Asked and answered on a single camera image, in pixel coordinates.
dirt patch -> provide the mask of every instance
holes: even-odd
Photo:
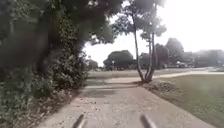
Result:
[[[183,94],[183,91],[175,83],[165,80],[154,80],[150,84],[144,85],[144,87],[171,103],[177,102]]]

dense shrub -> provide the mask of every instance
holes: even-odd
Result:
[[[31,68],[13,68],[5,73],[0,86],[0,127],[15,127],[29,113],[36,98],[53,96],[50,80],[32,73]]]
[[[56,89],[77,89],[83,86],[87,77],[84,54],[64,54],[51,66]]]

bush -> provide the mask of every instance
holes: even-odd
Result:
[[[5,74],[0,87],[0,127],[15,127],[29,112],[36,98],[52,97],[53,88],[47,79],[32,73],[31,68],[14,68]]]

road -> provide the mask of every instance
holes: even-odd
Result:
[[[71,128],[80,114],[87,118],[87,128],[141,128],[141,114],[146,114],[158,128],[214,128],[144,88],[128,84],[137,78],[127,79],[108,79],[103,85],[96,82],[95,85],[87,86],[82,94],[38,128]]]

grass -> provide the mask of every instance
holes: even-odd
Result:
[[[188,71],[204,70],[204,68],[180,68],[180,69],[162,69],[156,70],[154,75],[164,75],[171,73],[182,73]],[[102,72],[89,72],[89,76],[96,79],[108,79],[108,78],[118,78],[118,77],[139,77],[137,70],[127,70],[127,71],[102,71]]]
[[[176,93],[152,91],[218,128],[224,127],[224,75],[190,75],[167,78]]]

